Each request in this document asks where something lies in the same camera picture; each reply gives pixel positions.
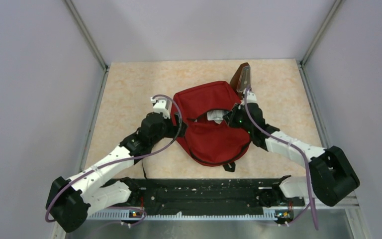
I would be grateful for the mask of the white paper tag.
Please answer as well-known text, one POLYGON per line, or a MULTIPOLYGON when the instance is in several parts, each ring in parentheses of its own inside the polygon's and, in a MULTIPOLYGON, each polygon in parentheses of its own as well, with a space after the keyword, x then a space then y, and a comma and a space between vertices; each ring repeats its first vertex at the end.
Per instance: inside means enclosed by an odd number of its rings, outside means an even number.
POLYGON ((206 113, 208 121, 213 121, 217 124, 221 124, 224 121, 224 116, 228 113, 227 110, 211 110, 206 113))

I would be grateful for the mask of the red backpack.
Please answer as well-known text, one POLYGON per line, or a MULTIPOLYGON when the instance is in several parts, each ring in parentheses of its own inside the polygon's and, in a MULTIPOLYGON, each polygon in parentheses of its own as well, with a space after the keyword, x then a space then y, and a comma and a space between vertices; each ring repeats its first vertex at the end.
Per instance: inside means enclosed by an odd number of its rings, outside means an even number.
POLYGON ((176 139, 183 150, 197 163, 227 172, 235 171, 235 162, 248 150, 249 134, 241 128, 232 128, 214 115, 227 113, 240 98, 226 81, 216 81, 175 93, 171 116, 181 112, 185 134, 176 139))

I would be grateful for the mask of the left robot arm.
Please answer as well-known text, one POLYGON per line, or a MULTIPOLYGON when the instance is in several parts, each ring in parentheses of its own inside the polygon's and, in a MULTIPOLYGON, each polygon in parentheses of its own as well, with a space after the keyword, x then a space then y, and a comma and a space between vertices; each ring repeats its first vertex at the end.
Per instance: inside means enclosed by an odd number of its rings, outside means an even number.
POLYGON ((67 179, 56 178, 46 202, 45 221, 56 222, 67 232, 78 229, 88 216, 115 204, 133 206, 139 192, 124 181, 108 185, 117 173, 140 160, 160 153, 153 147, 163 138, 176 140, 185 130, 182 113, 166 117, 151 112, 133 134, 121 141, 107 156, 67 179))

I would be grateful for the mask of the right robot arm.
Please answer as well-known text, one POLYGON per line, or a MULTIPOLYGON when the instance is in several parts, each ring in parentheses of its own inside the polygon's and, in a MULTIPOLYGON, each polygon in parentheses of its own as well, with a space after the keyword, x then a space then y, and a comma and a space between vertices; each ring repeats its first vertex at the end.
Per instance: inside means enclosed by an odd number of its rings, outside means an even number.
POLYGON ((288 177, 272 191, 272 200, 278 205, 294 197, 306 197, 311 203, 319 199, 333 207, 360 186, 343 149, 314 146, 283 133, 265 122, 256 103, 236 104, 223 119, 229 127, 245 130, 255 146, 305 168, 305 176, 288 177))

